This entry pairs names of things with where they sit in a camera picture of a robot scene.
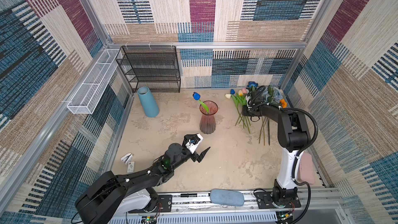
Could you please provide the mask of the red ribbed glass vase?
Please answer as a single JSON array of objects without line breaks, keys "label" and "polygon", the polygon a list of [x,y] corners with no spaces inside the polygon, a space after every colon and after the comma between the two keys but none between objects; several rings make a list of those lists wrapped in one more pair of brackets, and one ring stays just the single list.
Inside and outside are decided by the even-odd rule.
[{"label": "red ribbed glass vase", "polygon": [[216,129],[215,114],[218,111],[218,105],[213,101],[205,101],[204,103],[208,107],[208,111],[200,105],[199,110],[202,113],[200,130],[204,134],[212,134]]}]

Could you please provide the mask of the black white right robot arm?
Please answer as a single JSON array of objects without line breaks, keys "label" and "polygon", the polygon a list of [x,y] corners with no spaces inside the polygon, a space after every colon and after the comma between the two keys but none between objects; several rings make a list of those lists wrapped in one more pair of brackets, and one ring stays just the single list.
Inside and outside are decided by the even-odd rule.
[{"label": "black white right robot arm", "polygon": [[262,86],[248,92],[243,115],[265,117],[277,123],[277,138],[283,149],[283,158],[270,195],[275,208],[283,208],[298,199],[298,186],[311,188],[309,182],[298,180],[297,175],[302,154],[315,142],[318,127],[314,117],[307,111],[272,103],[263,97],[264,90]]}]

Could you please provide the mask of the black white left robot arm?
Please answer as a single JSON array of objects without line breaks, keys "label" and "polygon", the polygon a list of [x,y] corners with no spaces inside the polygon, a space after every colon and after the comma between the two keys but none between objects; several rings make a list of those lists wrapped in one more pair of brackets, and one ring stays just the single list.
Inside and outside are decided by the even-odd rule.
[{"label": "black white left robot arm", "polygon": [[166,183],[179,166],[190,159],[201,162],[209,150],[191,153],[187,147],[173,143],[145,170],[123,175],[105,172],[76,200],[77,215],[83,224],[106,224],[126,197]]}]

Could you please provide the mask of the yellow artificial tulip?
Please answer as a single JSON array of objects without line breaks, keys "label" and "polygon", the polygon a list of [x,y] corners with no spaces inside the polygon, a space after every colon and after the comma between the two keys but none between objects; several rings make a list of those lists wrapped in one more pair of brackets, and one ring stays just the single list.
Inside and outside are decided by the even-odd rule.
[{"label": "yellow artificial tulip", "polygon": [[250,131],[250,126],[251,126],[250,120],[249,120],[249,118],[247,116],[244,116],[244,113],[243,113],[244,106],[247,106],[246,93],[247,93],[247,91],[245,89],[238,91],[238,100],[239,100],[239,103],[241,105],[240,117],[241,117],[241,121],[243,122],[244,128],[247,128],[248,132],[251,133],[251,131]]}]

